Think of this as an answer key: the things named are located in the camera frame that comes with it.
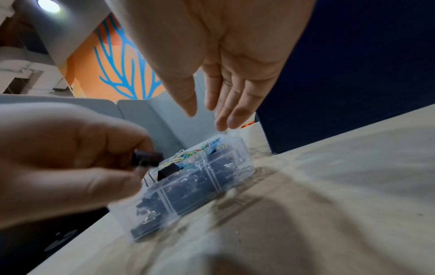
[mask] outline ceiling light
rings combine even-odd
[[[38,0],[38,5],[43,9],[46,10],[48,12],[59,12],[60,11],[60,7],[59,5],[52,1],[52,0]]]

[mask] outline dark blue panel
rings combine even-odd
[[[435,1],[319,0],[258,115],[273,153],[435,103]]]

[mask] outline ceiling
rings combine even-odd
[[[109,15],[104,0],[55,0],[61,12],[42,10],[36,0],[16,0],[14,7],[28,18],[57,66]]]

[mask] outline wooden table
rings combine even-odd
[[[140,244],[108,214],[30,274],[435,274],[435,106],[280,155],[241,135],[239,189]]]

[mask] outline wall mural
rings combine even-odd
[[[109,15],[61,68],[76,97],[149,99],[164,87],[154,71]]]

